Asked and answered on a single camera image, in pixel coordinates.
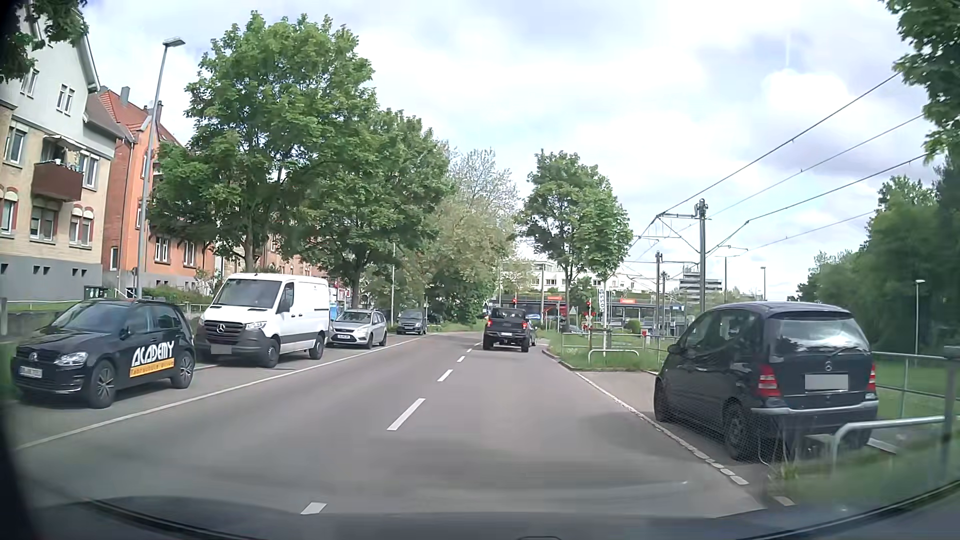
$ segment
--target car hood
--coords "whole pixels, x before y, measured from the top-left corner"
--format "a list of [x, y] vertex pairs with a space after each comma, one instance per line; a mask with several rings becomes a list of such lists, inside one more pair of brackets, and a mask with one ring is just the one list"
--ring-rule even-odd
[[266, 321], [273, 314], [272, 308], [265, 307], [210, 306], [204, 311], [204, 320], [247, 324]]

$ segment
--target driving school car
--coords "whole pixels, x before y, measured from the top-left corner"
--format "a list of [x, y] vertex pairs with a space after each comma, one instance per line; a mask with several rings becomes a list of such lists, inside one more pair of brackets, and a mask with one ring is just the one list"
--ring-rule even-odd
[[11, 361], [23, 399], [77, 395], [93, 408], [110, 406], [117, 390], [169, 379], [193, 380], [193, 335], [172, 304], [88, 300], [22, 340]]

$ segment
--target tire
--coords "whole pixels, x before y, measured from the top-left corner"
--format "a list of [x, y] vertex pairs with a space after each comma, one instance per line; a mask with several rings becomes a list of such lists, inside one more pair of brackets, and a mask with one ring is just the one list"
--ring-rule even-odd
[[170, 378], [170, 385], [178, 390], [190, 386], [190, 382], [193, 380], [193, 371], [196, 368], [197, 362], [194, 361], [193, 355], [188, 351], [183, 351], [177, 358], [177, 364], [174, 366], [177, 373]]
[[670, 409], [670, 399], [663, 389], [663, 383], [654, 386], [654, 419], [658, 422], [673, 422], [674, 414]]
[[723, 444], [730, 457], [747, 461], [756, 456], [756, 433], [740, 404], [728, 405], [723, 415]]
[[271, 338], [267, 350], [260, 357], [260, 367], [274, 368], [280, 362], [280, 342]]
[[320, 332], [317, 334], [316, 342], [313, 344], [313, 347], [310, 348], [307, 353], [310, 355], [311, 360], [319, 360], [324, 357], [324, 344], [326, 343], [326, 338], [324, 333]]
[[98, 360], [84, 388], [84, 401], [90, 408], [107, 408], [116, 398], [116, 368], [109, 360]]

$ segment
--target road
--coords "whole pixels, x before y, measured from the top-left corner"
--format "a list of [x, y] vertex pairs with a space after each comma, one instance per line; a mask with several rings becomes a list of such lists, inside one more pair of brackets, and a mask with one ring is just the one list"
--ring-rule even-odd
[[539, 348], [390, 336], [275, 369], [224, 365], [109, 409], [12, 405], [30, 498], [188, 496], [303, 512], [722, 516], [762, 508]]

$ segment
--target headlight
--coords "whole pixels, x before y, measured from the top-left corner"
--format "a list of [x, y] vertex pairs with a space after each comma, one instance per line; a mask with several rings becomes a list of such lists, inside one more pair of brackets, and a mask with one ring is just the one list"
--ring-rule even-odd
[[79, 352], [63, 355], [54, 360], [54, 363], [58, 366], [82, 366], [86, 363], [86, 353]]

